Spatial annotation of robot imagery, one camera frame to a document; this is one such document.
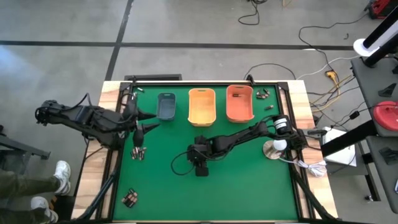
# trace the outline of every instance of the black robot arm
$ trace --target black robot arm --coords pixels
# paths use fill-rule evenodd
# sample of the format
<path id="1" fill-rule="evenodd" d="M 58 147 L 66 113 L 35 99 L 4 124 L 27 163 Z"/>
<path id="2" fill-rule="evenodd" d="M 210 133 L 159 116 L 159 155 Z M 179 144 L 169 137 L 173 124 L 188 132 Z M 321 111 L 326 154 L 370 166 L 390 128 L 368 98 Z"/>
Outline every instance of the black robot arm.
<path id="1" fill-rule="evenodd" d="M 80 131 L 84 137 L 94 137 L 98 142 L 108 149 L 119 149 L 125 132 L 134 132 L 133 143 L 136 157 L 141 159 L 144 143 L 144 134 L 159 124 L 139 124 L 138 121 L 153 118 L 156 115 L 142 112 L 137 107 L 137 95 L 129 94 L 131 99 L 127 102 L 122 114 L 104 109 L 91 104 L 88 94 L 80 103 L 88 98 L 89 106 L 65 106 L 55 100 L 45 101 L 41 107 L 36 109 L 37 122 L 46 126 L 47 124 L 63 124 L 69 128 Z"/>
<path id="2" fill-rule="evenodd" d="M 273 121 L 271 127 L 275 133 L 269 131 L 268 121 Z M 233 147 L 259 137 L 269 137 L 275 140 L 286 139 L 290 148 L 298 149 L 307 145 L 302 130 L 294 130 L 286 115 L 268 116 L 240 132 L 229 136 L 215 136 L 195 138 L 195 143 L 188 146 L 187 159 L 195 166 L 197 176 L 208 176 L 207 160 L 218 161 L 223 159 Z"/>

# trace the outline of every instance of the white cable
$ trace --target white cable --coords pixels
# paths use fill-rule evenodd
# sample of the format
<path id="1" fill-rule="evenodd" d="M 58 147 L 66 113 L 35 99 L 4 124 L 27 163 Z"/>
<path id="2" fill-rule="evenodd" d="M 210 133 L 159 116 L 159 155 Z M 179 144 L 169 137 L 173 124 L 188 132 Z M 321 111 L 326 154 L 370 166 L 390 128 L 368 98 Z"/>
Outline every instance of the white cable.
<path id="1" fill-rule="evenodd" d="M 357 55 L 357 56 L 355 56 L 355 57 L 350 57 L 350 58 L 335 58 L 335 59 L 331 60 L 331 61 L 329 62 L 329 64 L 331 64 L 331 63 L 333 63 L 333 62 L 335 62 L 335 61 L 337 61 L 337 60 L 341 60 L 341 59 L 343 59 L 343 60 L 351 60 L 351 59 L 354 59 L 354 58 L 357 58 L 357 57 L 360 57 L 360 55 Z M 302 77 L 306 77 L 306 76 L 308 76 L 308 75 L 315 75 L 315 74 L 317 74 L 318 72 L 322 72 L 322 70 L 325 69 L 327 66 L 328 66 L 328 64 L 326 64 L 323 68 L 319 69 L 319 70 L 316 71 L 316 72 L 301 75 L 301 76 L 299 76 L 297 79 L 300 79 L 300 78 L 302 78 Z"/>
<path id="2" fill-rule="evenodd" d="M 314 175 L 315 177 L 323 177 L 327 170 L 326 170 L 326 162 L 325 161 L 320 161 L 317 162 L 316 164 L 311 164 L 308 165 L 305 162 L 299 160 L 298 162 L 295 161 L 287 161 L 285 159 L 279 158 L 280 160 L 284 161 L 284 162 L 288 162 L 288 163 L 293 163 L 298 165 L 299 167 L 303 167 L 305 169 L 308 169 L 310 171 L 310 173 L 312 175 Z"/>

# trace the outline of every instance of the plastic bin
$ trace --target plastic bin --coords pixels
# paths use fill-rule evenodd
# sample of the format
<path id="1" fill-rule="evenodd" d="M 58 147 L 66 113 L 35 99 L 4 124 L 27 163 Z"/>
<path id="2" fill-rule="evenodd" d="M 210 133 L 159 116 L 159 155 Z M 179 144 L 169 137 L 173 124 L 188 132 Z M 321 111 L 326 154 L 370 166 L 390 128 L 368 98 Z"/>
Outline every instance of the plastic bin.
<path id="1" fill-rule="evenodd" d="M 189 91 L 189 122 L 194 126 L 210 126 L 216 120 L 216 93 L 209 88 Z"/>
<path id="2" fill-rule="evenodd" d="M 157 118 L 171 121 L 175 115 L 174 93 L 159 93 L 157 96 Z"/>
<path id="3" fill-rule="evenodd" d="M 246 85 L 230 85 L 226 89 L 226 115 L 230 122 L 246 123 L 254 118 L 253 89 Z"/>

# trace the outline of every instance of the pants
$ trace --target pants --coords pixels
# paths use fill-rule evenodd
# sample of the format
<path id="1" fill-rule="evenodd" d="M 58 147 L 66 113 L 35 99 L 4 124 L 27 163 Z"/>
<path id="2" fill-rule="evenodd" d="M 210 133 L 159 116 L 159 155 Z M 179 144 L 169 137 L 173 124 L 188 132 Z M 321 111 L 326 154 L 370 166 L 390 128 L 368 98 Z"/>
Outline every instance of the pants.
<path id="1" fill-rule="evenodd" d="M 27 179 L 13 172 L 0 170 L 0 198 L 14 198 L 55 192 L 60 187 L 60 181 L 52 176 L 46 179 Z M 11 211 L 0 208 L 0 224 L 14 223 L 45 223 L 49 220 L 44 215 L 44 208 L 31 211 Z"/>

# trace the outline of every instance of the yellow plastic bin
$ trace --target yellow plastic bin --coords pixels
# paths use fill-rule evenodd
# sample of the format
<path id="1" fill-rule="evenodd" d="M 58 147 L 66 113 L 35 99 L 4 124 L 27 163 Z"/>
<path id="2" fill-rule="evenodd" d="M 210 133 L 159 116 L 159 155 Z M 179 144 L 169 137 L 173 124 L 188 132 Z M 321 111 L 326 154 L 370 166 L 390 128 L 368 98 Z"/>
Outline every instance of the yellow plastic bin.
<path id="1" fill-rule="evenodd" d="M 209 88 L 189 91 L 189 122 L 194 126 L 207 127 L 216 120 L 216 92 Z"/>

